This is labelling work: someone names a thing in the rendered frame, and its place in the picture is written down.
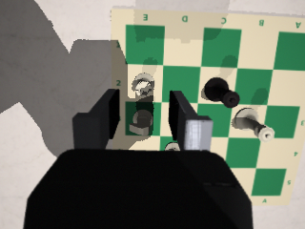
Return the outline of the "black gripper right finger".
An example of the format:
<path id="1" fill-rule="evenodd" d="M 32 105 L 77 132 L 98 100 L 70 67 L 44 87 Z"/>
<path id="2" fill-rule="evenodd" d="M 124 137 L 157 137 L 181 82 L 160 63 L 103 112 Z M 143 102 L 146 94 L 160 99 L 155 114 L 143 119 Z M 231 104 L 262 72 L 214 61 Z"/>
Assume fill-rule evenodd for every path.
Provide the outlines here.
<path id="1" fill-rule="evenodd" d="M 180 151 L 211 150 L 214 122 L 198 115 L 181 91 L 170 91 L 168 121 Z"/>

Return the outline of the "black chess piece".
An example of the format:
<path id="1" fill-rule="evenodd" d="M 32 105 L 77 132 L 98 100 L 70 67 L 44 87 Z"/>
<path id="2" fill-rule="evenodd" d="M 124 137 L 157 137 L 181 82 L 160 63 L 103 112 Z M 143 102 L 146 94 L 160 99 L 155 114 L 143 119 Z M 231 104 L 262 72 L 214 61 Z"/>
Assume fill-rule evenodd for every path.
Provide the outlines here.
<path id="1" fill-rule="evenodd" d="M 210 79 L 205 85 L 204 93 L 212 102 L 221 101 L 227 108 L 236 107 L 240 101 L 238 93 L 229 90 L 227 81 L 220 77 Z"/>

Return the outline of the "green and cream chessboard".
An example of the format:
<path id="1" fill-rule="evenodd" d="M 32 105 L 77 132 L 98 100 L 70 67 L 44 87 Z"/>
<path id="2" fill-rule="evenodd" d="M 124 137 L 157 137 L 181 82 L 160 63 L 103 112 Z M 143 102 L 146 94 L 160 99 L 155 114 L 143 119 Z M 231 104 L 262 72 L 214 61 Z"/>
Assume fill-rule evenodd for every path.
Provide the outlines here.
<path id="1" fill-rule="evenodd" d="M 113 150 L 165 151 L 173 141 L 170 91 L 181 91 L 198 115 L 213 121 L 211 152 L 222 156 L 253 206 L 289 205 L 305 140 L 305 18 L 179 11 L 111 9 L 112 89 L 120 120 Z M 150 95 L 133 85 L 147 73 Z M 234 108 L 212 102 L 206 83 L 220 77 L 238 93 Z M 251 108 L 274 130 L 262 143 L 242 131 L 236 114 Z M 149 135 L 130 131 L 138 110 L 152 113 Z"/>

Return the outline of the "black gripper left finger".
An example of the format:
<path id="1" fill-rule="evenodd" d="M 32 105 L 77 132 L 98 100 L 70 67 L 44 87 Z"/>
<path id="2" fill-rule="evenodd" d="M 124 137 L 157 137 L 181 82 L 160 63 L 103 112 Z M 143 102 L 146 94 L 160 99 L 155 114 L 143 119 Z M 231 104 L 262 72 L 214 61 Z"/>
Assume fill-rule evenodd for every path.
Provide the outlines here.
<path id="1" fill-rule="evenodd" d="M 88 113 L 72 118 L 74 149 L 106 149 L 119 120 L 119 89 L 107 89 Z"/>

